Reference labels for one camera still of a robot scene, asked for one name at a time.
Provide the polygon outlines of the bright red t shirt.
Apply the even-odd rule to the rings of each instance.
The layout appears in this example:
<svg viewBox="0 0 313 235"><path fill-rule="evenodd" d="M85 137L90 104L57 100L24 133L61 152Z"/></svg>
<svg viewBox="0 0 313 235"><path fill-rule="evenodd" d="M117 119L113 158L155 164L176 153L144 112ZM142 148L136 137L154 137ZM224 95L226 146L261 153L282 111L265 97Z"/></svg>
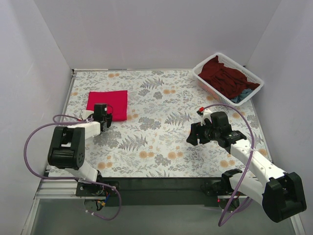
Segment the bright red t shirt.
<svg viewBox="0 0 313 235"><path fill-rule="evenodd" d="M96 103L106 103L110 105L108 112L112 113L112 120L126 121L128 108L128 91L111 91L111 92L89 92L87 101L87 110L93 111Z"/></svg>

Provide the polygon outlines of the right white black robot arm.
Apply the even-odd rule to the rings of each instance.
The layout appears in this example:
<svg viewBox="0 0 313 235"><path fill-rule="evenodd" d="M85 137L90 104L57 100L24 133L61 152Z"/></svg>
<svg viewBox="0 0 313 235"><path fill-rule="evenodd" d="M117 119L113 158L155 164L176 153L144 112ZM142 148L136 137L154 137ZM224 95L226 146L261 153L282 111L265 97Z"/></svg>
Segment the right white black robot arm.
<svg viewBox="0 0 313 235"><path fill-rule="evenodd" d="M187 143L196 146L216 141L230 155L241 161L254 174L251 178L239 169L222 174L220 189L226 194L240 192L259 203L273 222L280 222L307 209L303 184L295 172L278 168L260 152L240 131L229 124L225 112L200 108L201 122L191 124Z"/></svg>

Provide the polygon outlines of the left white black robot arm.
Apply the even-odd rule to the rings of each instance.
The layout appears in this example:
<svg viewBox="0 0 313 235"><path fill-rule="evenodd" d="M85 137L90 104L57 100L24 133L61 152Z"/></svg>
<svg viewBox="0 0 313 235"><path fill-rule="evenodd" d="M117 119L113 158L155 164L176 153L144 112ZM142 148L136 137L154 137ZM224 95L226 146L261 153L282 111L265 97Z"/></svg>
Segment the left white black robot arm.
<svg viewBox="0 0 313 235"><path fill-rule="evenodd" d="M96 103L94 110L84 117L87 119L82 124L55 127L47 160L50 166L88 182L87 190L98 196L104 184L97 179L99 172L85 160L86 140L99 136L111 126L112 113L108 113L108 104Z"/></svg>

